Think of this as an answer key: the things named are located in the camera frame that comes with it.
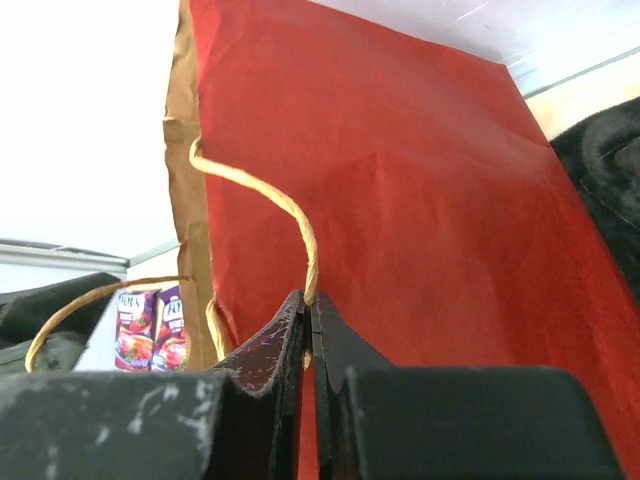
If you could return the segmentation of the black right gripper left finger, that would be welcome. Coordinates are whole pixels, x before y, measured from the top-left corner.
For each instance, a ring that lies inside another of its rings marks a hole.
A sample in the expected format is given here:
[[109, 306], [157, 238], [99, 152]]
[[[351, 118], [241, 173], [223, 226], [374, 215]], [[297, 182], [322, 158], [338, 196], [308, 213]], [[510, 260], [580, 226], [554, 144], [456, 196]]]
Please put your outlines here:
[[5, 479], [293, 479], [300, 292], [202, 372], [50, 372], [1, 383]]

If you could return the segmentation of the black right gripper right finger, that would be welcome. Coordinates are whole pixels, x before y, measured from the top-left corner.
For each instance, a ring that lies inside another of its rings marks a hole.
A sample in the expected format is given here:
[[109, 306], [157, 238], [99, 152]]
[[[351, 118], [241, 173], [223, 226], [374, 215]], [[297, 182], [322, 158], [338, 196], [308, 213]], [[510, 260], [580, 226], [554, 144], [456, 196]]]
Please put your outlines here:
[[549, 367], [399, 367], [310, 310], [323, 479], [621, 479], [585, 389]]

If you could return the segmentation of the purple snack packet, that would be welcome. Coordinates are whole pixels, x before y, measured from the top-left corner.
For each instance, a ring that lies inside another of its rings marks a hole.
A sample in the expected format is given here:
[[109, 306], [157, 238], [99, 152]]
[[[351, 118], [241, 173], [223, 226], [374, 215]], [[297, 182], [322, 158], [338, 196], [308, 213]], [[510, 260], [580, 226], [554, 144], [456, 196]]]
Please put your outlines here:
[[157, 290], [126, 290], [117, 302], [115, 366], [149, 371], [154, 348]]

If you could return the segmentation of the red paper bag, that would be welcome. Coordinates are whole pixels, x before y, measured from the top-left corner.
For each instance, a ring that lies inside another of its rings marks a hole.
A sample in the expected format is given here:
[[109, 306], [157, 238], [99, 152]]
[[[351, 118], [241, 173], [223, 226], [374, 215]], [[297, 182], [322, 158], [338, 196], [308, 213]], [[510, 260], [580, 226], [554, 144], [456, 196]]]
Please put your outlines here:
[[167, 110], [289, 195], [402, 365], [552, 365], [639, 475], [639, 307], [506, 69], [310, 1], [183, 1]]

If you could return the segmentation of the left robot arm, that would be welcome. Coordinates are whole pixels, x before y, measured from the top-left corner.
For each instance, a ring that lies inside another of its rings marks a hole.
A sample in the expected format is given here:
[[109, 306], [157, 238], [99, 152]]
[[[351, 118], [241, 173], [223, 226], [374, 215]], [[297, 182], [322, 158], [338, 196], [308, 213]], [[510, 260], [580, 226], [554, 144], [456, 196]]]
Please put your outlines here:
[[[1, 375], [25, 371], [26, 353], [46, 321], [71, 301], [119, 279], [92, 273], [44, 287], [1, 295]], [[71, 371], [84, 352], [112, 296], [94, 300], [71, 313], [47, 336], [36, 356], [36, 371]]]

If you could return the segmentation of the black floral blanket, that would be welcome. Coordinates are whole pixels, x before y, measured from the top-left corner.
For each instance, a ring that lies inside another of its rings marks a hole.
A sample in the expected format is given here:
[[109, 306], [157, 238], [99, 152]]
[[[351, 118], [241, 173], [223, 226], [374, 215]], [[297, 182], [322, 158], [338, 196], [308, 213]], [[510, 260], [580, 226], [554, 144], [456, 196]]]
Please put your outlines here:
[[639, 296], [639, 99], [550, 141], [635, 297]]

